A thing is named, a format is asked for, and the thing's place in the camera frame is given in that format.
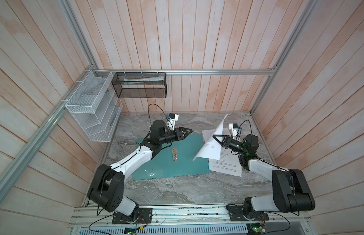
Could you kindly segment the printed paper sheet front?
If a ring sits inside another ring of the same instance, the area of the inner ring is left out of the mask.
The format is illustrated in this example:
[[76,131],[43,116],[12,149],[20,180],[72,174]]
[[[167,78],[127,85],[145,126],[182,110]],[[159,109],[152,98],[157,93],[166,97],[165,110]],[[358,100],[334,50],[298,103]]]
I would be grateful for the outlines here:
[[[223,132],[223,126],[224,126],[224,120],[228,115],[225,115],[224,118],[221,120],[219,125],[216,127],[214,134],[222,135]],[[211,136],[207,142],[204,143],[202,148],[199,150],[199,152],[194,157],[193,161],[195,161],[197,158],[206,158],[206,159],[213,159],[213,160],[219,160],[221,157],[221,146],[214,140],[214,138]]]

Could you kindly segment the green file folder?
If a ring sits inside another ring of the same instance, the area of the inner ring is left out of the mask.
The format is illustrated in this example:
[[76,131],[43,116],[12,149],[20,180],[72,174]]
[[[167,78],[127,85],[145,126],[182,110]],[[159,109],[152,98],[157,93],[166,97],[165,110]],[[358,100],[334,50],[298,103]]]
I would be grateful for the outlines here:
[[[166,149],[134,171],[131,175],[132,180],[209,174],[208,159],[197,158],[193,161],[203,144],[202,135],[191,134],[185,140],[173,142],[171,147],[168,147],[167,144],[162,145]],[[173,148],[178,150],[178,161],[176,162],[172,157]]]

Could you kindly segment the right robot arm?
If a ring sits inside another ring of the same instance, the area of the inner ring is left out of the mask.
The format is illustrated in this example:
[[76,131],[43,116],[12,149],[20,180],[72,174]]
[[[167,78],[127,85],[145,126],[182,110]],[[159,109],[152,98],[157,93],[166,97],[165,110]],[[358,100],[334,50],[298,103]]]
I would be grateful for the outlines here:
[[258,137],[249,134],[242,142],[230,135],[213,135],[223,148],[238,155],[240,165],[257,173],[272,183],[272,193],[265,196],[247,197],[242,207],[247,220],[266,218],[267,212],[298,213],[312,211],[315,200],[303,172],[299,169],[285,169],[257,157]]

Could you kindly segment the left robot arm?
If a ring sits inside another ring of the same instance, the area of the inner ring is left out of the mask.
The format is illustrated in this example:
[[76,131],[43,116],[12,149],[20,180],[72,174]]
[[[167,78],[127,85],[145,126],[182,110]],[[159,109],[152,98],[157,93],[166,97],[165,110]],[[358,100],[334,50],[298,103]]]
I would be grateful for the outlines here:
[[143,164],[155,158],[163,150],[163,144],[182,141],[192,132],[192,129],[185,127],[167,130],[165,121],[154,121],[133,153],[114,164],[102,164],[98,167],[87,197],[107,212],[121,213],[135,220],[139,205],[125,196],[125,180]]

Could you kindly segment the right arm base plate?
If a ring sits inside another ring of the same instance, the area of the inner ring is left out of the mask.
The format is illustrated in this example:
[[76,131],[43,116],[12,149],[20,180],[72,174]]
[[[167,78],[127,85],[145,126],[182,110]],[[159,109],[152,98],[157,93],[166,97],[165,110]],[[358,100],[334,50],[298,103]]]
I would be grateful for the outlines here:
[[248,205],[227,204],[226,210],[231,221],[267,221],[269,216],[264,211],[253,211]]

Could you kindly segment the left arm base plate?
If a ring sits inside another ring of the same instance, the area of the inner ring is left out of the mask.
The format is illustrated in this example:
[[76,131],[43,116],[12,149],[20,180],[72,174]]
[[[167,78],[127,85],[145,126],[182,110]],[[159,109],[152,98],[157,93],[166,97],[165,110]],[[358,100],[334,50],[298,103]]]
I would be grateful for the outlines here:
[[116,212],[113,216],[112,223],[125,225],[135,223],[149,224],[152,221],[152,212],[153,209],[150,207],[135,208],[135,210],[130,215],[124,215],[120,212]]

